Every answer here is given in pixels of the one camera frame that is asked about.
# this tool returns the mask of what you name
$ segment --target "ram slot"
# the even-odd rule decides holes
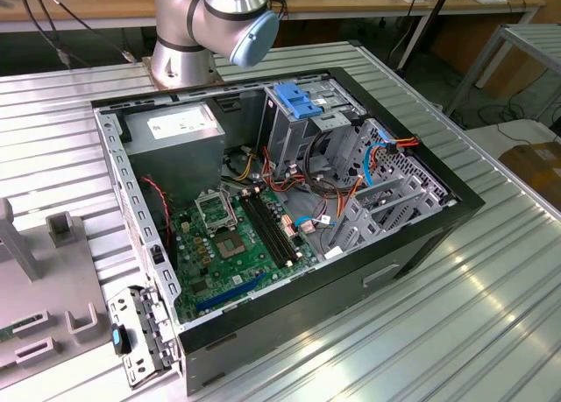
[[[240,202],[242,209],[247,214],[277,267],[279,269],[283,268],[288,261],[295,262],[297,259],[296,252],[261,198],[251,196],[242,198]]]

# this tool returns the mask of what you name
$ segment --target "red cable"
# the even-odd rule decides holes
[[[161,203],[163,204],[164,212],[166,213],[166,242],[167,242],[167,248],[169,249],[169,237],[171,237],[172,231],[171,231],[171,227],[170,227],[170,221],[171,220],[170,220],[170,217],[169,217],[169,208],[167,207],[165,193],[162,192],[162,190],[160,189],[160,187],[158,187],[158,185],[156,183],[154,183],[153,181],[151,181],[147,177],[141,177],[140,179],[145,181],[146,183],[150,184],[150,186],[152,186],[154,189],[156,189],[156,192],[158,192],[158,194],[160,195]]]

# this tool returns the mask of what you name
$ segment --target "green circuit board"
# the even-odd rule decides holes
[[[270,190],[260,194],[261,200],[284,215],[284,209]],[[181,286],[181,295],[175,301],[180,322],[192,321],[205,311],[198,311],[197,304],[201,304],[213,297],[226,293],[243,284],[257,282],[249,293],[270,286],[274,282],[289,277],[296,272],[312,266],[317,262],[309,245],[301,243],[296,246],[290,242],[295,250],[302,254],[292,266],[277,267],[266,246],[259,238],[259,234],[249,221],[242,209],[239,198],[230,198],[232,209],[238,219],[238,226],[233,231],[217,233],[216,236],[207,235],[201,215],[195,206],[185,208],[172,216],[172,224],[177,239],[177,267],[175,274]],[[221,205],[219,200],[214,204]],[[204,208],[204,212],[220,212],[220,208]],[[188,221],[188,232],[183,232],[182,224]],[[223,257],[217,243],[222,240],[222,252],[234,251],[243,246],[243,251],[231,257]],[[240,300],[247,293],[241,293],[206,310],[208,313],[235,300]]]
[[[13,336],[14,336],[14,334],[12,332],[13,329],[14,329],[14,327],[12,325],[10,325],[6,328],[0,329],[0,343],[5,342],[5,341],[9,341],[11,338],[13,338]]]

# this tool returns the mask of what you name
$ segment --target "motherboard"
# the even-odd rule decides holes
[[[216,229],[220,222],[226,227]],[[180,322],[192,321],[317,263],[274,192],[205,195],[172,215]]]

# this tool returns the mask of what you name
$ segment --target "pcie slot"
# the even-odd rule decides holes
[[[261,198],[258,196],[243,197],[240,202],[277,267],[286,266],[289,260],[295,262],[297,256],[294,249]]]
[[[221,303],[224,303],[225,301],[231,300],[234,297],[238,297],[239,295],[241,295],[243,293],[247,293],[248,291],[251,291],[253,288],[255,288],[259,284],[259,282],[264,277],[265,277],[265,273],[259,275],[258,277],[255,277],[254,279],[251,279],[251,280],[245,282],[244,284],[241,284],[241,285],[237,286],[236,288],[232,288],[231,290],[228,290],[228,291],[226,291],[222,294],[218,294],[218,295],[212,297],[211,299],[203,301],[202,303],[198,303],[195,306],[197,312],[203,312],[207,308],[212,308],[212,307],[217,306]]]

